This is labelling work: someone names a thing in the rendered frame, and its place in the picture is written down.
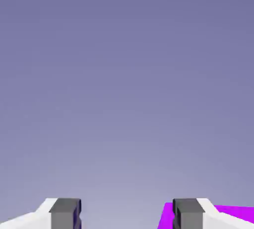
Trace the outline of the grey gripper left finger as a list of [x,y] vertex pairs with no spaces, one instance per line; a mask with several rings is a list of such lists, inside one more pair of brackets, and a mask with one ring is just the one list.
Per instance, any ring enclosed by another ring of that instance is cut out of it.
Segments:
[[82,229],[79,198],[46,198],[30,213],[0,223],[0,229]]

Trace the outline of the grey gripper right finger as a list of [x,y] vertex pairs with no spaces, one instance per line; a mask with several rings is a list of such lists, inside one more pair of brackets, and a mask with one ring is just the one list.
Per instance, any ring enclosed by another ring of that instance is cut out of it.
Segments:
[[173,229],[254,229],[254,223],[219,212],[207,198],[174,198]]

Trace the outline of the large magenta box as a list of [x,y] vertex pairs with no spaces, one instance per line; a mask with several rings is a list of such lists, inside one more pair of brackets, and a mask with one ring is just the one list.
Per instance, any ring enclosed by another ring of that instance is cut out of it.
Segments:
[[[229,214],[254,224],[254,207],[215,205],[219,212]],[[157,229],[172,229],[173,203],[165,203]]]

